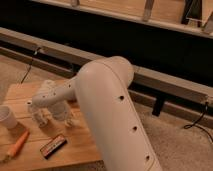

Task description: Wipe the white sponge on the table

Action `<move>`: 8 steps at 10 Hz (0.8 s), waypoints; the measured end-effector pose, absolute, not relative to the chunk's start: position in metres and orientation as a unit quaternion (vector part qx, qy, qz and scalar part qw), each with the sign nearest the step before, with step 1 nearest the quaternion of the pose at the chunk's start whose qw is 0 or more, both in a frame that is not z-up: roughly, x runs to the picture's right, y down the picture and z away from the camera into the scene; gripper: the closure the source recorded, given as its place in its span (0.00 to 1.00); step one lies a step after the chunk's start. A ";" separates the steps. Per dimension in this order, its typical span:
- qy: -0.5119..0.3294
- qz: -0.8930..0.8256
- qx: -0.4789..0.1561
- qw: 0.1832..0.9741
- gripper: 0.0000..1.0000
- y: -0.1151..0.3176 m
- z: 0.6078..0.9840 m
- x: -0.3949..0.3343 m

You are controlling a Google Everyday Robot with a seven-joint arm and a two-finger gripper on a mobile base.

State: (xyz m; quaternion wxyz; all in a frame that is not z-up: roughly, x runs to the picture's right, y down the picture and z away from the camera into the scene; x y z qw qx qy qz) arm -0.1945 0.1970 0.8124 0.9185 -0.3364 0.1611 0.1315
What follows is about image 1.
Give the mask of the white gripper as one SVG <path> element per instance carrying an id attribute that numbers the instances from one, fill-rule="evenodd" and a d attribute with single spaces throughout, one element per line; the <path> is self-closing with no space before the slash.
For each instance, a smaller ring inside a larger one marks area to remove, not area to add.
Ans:
<path id="1" fill-rule="evenodd" d="M 62 121 L 66 126 L 72 127 L 74 125 L 72 119 L 73 114 L 66 101 L 58 102 L 49 108 L 52 117 L 57 121 Z"/>

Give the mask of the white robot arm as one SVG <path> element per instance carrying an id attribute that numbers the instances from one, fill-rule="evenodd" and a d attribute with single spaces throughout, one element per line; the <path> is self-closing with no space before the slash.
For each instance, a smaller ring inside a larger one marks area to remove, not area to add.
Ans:
<path id="1" fill-rule="evenodd" d="M 48 108 L 76 100 L 108 171 L 163 171 L 128 92 L 133 77 L 133 66 L 123 57 L 96 59 L 32 101 Z"/>

